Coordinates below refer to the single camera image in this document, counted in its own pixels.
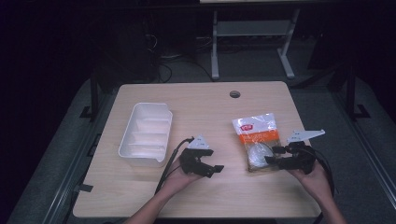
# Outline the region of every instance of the white plastic tray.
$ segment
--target white plastic tray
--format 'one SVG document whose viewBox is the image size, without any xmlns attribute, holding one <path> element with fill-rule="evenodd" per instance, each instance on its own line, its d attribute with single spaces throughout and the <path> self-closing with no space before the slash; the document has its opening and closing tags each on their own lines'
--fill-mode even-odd
<svg viewBox="0 0 396 224">
<path fill-rule="evenodd" d="M 172 117 L 167 104 L 136 104 L 122 137 L 120 156 L 133 166 L 164 166 Z"/>
</svg>

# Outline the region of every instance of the plastic bag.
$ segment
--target plastic bag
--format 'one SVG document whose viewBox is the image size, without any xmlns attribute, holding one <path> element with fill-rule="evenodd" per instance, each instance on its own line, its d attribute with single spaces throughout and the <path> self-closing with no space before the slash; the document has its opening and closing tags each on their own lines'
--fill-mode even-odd
<svg viewBox="0 0 396 224">
<path fill-rule="evenodd" d="M 280 147 L 274 114 L 233 119 L 233 127 L 247 151 L 248 170 L 273 170 L 273 165 L 268 164 L 265 157 L 276 156 L 272 147 Z"/>
</svg>

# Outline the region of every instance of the metal stand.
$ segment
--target metal stand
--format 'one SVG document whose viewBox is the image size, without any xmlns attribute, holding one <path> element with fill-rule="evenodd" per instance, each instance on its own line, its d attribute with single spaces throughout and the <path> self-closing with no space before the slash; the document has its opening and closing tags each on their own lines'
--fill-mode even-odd
<svg viewBox="0 0 396 224">
<path fill-rule="evenodd" d="M 239 35 L 284 35 L 282 48 L 278 49 L 279 59 L 288 78 L 294 78 L 288 57 L 286 56 L 300 9 L 295 9 L 291 20 L 283 21 L 218 21 L 218 12 L 213 15 L 213 44 L 211 53 L 212 78 L 219 79 L 218 36 Z"/>
</svg>

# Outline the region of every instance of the human arm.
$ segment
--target human arm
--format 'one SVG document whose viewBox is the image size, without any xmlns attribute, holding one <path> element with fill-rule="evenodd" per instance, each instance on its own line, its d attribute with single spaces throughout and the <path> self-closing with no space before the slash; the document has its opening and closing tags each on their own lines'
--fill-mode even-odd
<svg viewBox="0 0 396 224">
<path fill-rule="evenodd" d="M 289 170 L 289 173 L 294 175 L 309 195 L 315 199 L 327 223 L 347 223 L 332 197 L 326 172 L 318 161 L 315 161 L 312 172 L 308 175 L 302 170 Z"/>
<path fill-rule="evenodd" d="M 135 214 L 128 218 L 124 224 L 149 224 L 153 223 L 163 207 L 177 193 L 186 188 L 190 183 L 202 178 L 196 174 L 184 174 L 180 168 L 180 160 L 177 159 L 169 168 L 163 187 L 148 202 L 146 202 Z"/>
</svg>

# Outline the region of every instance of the wooden table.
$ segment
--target wooden table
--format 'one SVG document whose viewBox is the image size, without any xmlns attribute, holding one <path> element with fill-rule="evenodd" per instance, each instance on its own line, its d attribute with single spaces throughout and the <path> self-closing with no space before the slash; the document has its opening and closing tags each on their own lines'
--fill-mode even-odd
<svg viewBox="0 0 396 224">
<path fill-rule="evenodd" d="M 241 96 L 232 98 L 230 91 Z M 164 167 L 133 167 L 118 154 L 133 107 L 142 102 L 166 103 L 173 113 L 169 151 L 202 134 L 214 150 L 202 162 L 225 166 L 176 195 L 159 217 L 315 217 L 320 212 L 286 171 L 249 173 L 245 148 L 233 128 L 232 119 L 274 113 L 285 146 L 293 130 L 304 129 L 286 84 L 217 82 L 122 86 L 84 180 L 92 191 L 79 194 L 76 217 L 128 217 L 153 195 Z"/>
</svg>

